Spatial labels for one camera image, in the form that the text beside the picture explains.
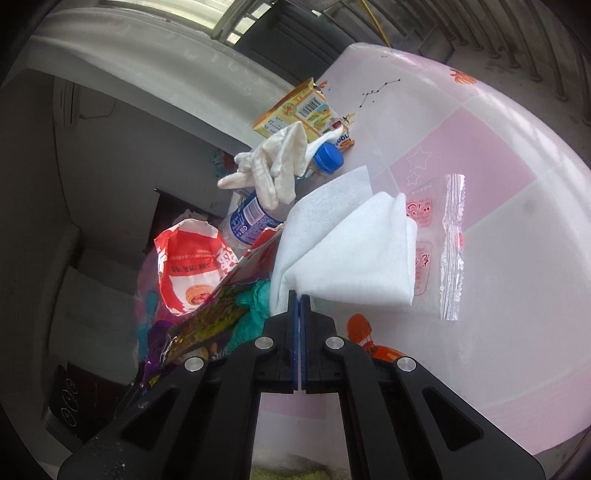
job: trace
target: white cloth glove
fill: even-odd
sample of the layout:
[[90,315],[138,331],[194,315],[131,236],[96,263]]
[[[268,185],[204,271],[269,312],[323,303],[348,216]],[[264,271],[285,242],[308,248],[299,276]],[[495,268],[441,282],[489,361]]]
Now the white cloth glove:
[[266,210],[275,210],[280,203],[296,199],[296,180],[308,167],[323,143],[336,143],[343,127],[328,132],[308,145],[301,122],[293,123],[267,138],[251,152],[234,157],[238,171],[217,183],[221,189],[254,187],[256,196]]

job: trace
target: table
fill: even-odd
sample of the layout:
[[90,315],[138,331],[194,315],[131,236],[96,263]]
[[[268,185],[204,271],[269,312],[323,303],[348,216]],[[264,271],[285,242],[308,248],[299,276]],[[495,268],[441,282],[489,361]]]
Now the table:
[[[591,171],[519,104],[431,60],[357,44],[317,83],[356,141],[345,171],[367,165],[374,193],[465,175],[459,320],[364,311],[374,342],[417,358],[532,454],[585,429]],[[429,282],[436,303],[438,276]],[[345,335],[351,312],[327,313]],[[273,448],[345,465],[337,409],[332,398],[264,396],[255,457]]]

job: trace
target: yellow cable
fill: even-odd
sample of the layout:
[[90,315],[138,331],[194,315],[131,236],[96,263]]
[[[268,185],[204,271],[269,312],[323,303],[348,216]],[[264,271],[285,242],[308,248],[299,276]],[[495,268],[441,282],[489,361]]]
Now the yellow cable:
[[378,29],[379,35],[380,35],[380,37],[382,37],[382,40],[384,41],[384,43],[386,44],[386,46],[392,48],[392,45],[390,45],[390,42],[388,41],[388,37],[386,36],[386,34],[384,33],[384,31],[382,30],[382,27],[380,26],[380,24],[378,22],[378,19],[375,18],[375,15],[371,11],[371,9],[370,9],[369,5],[367,4],[367,2],[365,0],[359,0],[359,1],[365,7],[365,9],[367,10],[369,16],[371,17],[371,20],[374,22],[374,25]]

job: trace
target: crumpled wrapper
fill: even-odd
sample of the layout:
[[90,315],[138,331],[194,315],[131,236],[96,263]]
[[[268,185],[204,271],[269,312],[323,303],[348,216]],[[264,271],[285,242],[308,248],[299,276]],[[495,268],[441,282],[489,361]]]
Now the crumpled wrapper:
[[214,226],[187,219],[154,240],[162,301],[175,315],[197,310],[238,262]]

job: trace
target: folded napkin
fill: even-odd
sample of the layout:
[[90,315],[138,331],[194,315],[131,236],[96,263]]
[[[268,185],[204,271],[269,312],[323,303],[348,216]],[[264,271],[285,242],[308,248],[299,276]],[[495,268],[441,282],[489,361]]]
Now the folded napkin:
[[271,314],[288,292],[329,301],[410,305],[417,225],[406,198],[372,195],[366,167],[323,185],[292,208],[271,277]]

